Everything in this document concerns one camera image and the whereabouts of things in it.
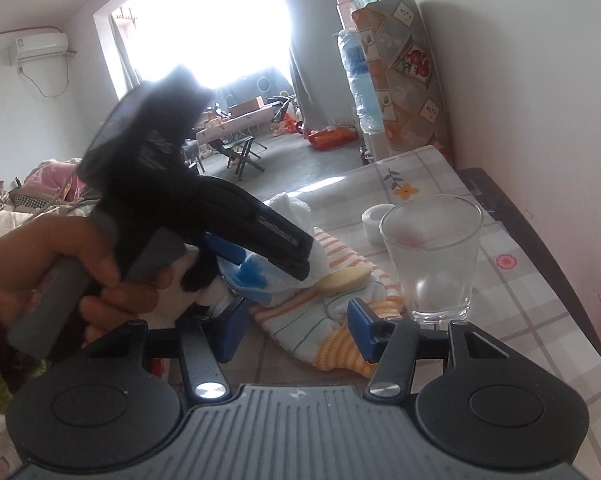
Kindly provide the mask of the person's left hand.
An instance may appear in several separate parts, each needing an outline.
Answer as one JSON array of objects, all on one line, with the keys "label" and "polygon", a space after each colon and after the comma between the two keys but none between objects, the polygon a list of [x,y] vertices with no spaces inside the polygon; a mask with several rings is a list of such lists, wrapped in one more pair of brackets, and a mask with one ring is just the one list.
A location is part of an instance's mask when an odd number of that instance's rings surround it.
[{"label": "person's left hand", "polygon": [[0,340],[60,255],[78,258],[103,286],[99,296],[80,301],[79,311],[87,322],[87,342],[153,311],[158,292],[174,279],[174,271],[166,268],[146,284],[124,283],[112,244],[95,223],[86,218],[47,214],[0,237]]}]

